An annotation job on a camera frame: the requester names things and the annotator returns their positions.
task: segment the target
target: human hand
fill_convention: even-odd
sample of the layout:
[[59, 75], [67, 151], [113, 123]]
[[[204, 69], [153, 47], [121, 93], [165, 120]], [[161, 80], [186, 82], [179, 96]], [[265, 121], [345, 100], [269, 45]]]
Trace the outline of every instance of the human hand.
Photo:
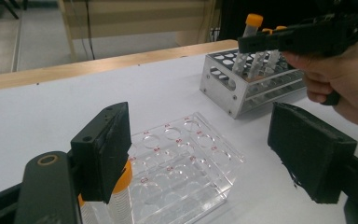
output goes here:
[[303, 70], [307, 95], [322, 103], [333, 90], [341, 97], [335, 110], [345, 119], [358, 124], [358, 42], [334, 57], [282, 54], [293, 67]]

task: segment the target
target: white table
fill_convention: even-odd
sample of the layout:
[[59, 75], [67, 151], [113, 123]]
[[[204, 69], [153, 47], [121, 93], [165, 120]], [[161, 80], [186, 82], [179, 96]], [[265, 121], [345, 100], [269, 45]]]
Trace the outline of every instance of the white table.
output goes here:
[[[71, 139], [104, 107], [127, 101], [131, 132], [200, 112], [243, 155], [245, 163], [227, 203], [199, 223], [345, 223], [338, 204], [317, 204], [295, 188], [267, 145], [271, 104], [232, 119], [199, 90], [204, 55], [145, 63], [90, 76], [0, 90], [0, 191], [21, 182], [33, 157], [67, 152]], [[358, 126], [305, 92], [281, 99], [358, 140]]]

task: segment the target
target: floor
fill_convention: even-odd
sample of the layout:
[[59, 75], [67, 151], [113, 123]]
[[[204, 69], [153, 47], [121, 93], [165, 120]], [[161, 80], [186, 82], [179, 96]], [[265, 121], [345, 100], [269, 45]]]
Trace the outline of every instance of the floor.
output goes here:
[[[0, 74], [71, 63], [62, 16], [52, 0], [30, 0], [15, 9], [0, 6]], [[93, 38], [96, 59], [178, 47], [175, 33]], [[89, 41], [76, 40], [79, 61], [91, 60]]]

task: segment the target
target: metal test tube rack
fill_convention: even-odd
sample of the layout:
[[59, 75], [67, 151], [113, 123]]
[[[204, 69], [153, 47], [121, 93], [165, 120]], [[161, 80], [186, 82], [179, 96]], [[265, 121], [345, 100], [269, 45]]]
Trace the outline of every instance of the metal test tube rack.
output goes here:
[[[206, 55], [200, 83], [200, 90], [234, 119], [242, 113], [305, 88], [303, 72], [289, 68], [283, 57], [280, 57], [273, 73], [266, 76], [263, 72], [269, 58], [267, 52], [262, 72], [249, 80], [246, 76], [232, 73], [236, 56], [236, 49]], [[243, 72], [245, 75], [249, 72], [254, 56], [250, 54], [248, 57]], [[229, 79], [235, 81], [235, 86], [228, 85]]]

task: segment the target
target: transparent acrylic tube rack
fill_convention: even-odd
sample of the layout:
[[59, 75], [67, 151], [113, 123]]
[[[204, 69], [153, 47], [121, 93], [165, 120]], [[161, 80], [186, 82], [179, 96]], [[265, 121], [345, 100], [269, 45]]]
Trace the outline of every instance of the transparent acrylic tube rack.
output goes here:
[[[249, 72], [254, 56], [248, 56], [245, 75]], [[200, 90], [234, 119], [242, 113], [305, 88], [303, 72], [290, 69], [283, 57], [276, 63], [273, 73], [266, 76], [267, 52], [261, 73], [251, 80], [232, 73], [236, 57], [236, 50], [206, 55], [200, 83]], [[229, 79], [235, 85], [228, 85]]]
[[132, 136], [135, 223], [192, 223], [226, 201], [243, 156], [195, 113]]

